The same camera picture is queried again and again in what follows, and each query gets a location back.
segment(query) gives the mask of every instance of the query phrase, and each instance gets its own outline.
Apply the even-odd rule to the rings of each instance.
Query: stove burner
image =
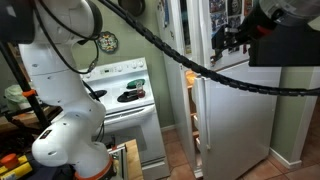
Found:
[[[118,97],[118,102],[126,103],[139,99],[137,90],[126,91]]]
[[[144,80],[144,79],[136,79],[136,80],[134,80],[134,81],[130,81],[130,82],[127,84],[127,89],[135,89],[135,88],[136,88],[137,81],[142,81],[142,85],[144,85],[144,83],[146,82],[146,80]]]
[[[107,94],[107,91],[106,91],[106,90],[99,90],[99,91],[95,91],[94,93],[98,96],[98,98],[100,98],[100,97],[106,95],[106,94]],[[92,93],[89,93],[89,96],[90,96],[92,99],[95,99],[95,97],[93,96]]]

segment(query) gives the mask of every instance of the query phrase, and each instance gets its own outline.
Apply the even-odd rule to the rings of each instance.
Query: oven handle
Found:
[[[142,111],[139,111],[137,113],[133,113],[133,114],[128,114],[125,116],[120,116],[114,119],[108,119],[104,121],[104,125],[111,125],[111,124],[115,124],[115,123],[119,123],[119,122],[123,122],[123,121],[128,121],[134,118],[139,118],[141,116],[145,116],[151,112],[153,112],[155,110],[155,105],[151,105],[148,107],[144,107]]]

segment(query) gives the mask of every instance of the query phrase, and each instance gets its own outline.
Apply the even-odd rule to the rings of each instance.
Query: oven door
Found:
[[[142,164],[149,164],[165,158],[154,104],[107,115],[104,126],[105,132],[102,142],[105,144],[112,141],[112,136],[115,137],[116,144],[136,139]]]

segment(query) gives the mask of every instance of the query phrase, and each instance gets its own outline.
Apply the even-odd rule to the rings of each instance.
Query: control panel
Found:
[[[119,63],[112,63],[97,66],[91,73],[82,75],[84,81],[98,80],[101,78],[119,76],[123,74],[130,74],[135,72],[147,72],[147,65],[145,58],[138,58],[133,60],[122,61]]]

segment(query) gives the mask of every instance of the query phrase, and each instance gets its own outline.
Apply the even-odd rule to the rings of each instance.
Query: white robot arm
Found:
[[[44,0],[54,15],[79,34],[90,37],[101,31],[101,14],[95,5],[85,0]],[[61,27],[35,2],[41,20],[55,46],[73,68],[72,46],[83,38]],[[91,137],[103,123],[104,106],[91,99],[79,74],[72,72],[48,43],[44,29],[34,16],[35,36],[31,44],[20,44],[27,72],[41,100],[61,106],[64,116],[48,127],[33,143],[34,158],[46,166],[71,164],[78,179],[98,179],[111,167],[107,149]]]

